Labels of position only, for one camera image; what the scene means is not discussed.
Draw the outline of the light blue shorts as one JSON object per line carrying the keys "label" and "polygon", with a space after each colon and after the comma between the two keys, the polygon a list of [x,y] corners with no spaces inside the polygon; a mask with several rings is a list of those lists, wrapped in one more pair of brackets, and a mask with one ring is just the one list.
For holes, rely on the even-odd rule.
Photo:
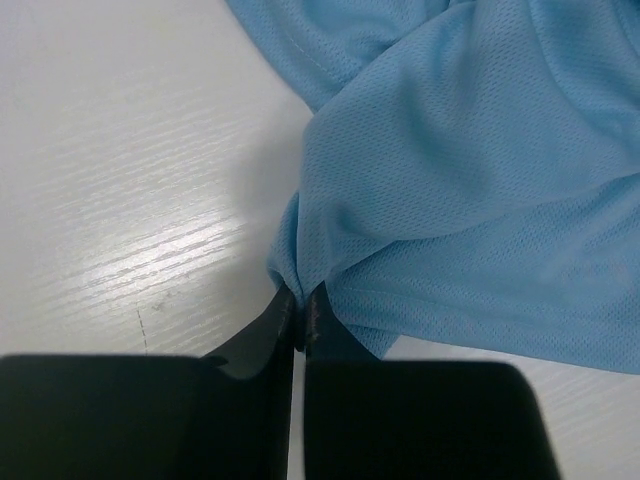
{"label": "light blue shorts", "polygon": [[639,370],[635,1],[233,1],[313,111],[270,254],[401,336]]}

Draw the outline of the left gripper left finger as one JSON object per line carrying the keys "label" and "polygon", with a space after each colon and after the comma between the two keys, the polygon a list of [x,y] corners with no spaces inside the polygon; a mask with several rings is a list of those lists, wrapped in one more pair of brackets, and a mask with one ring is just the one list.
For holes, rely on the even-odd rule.
{"label": "left gripper left finger", "polygon": [[5,479],[283,479],[295,300],[202,357],[1,360]]}

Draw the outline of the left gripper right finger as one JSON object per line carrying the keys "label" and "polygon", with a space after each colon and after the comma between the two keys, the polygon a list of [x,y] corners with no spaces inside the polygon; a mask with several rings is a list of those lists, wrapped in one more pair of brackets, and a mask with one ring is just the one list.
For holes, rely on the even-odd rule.
{"label": "left gripper right finger", "polygon": [[533,389],[495,361],[392,360],[306,309],[304,473],[309,479],[554,479]]}

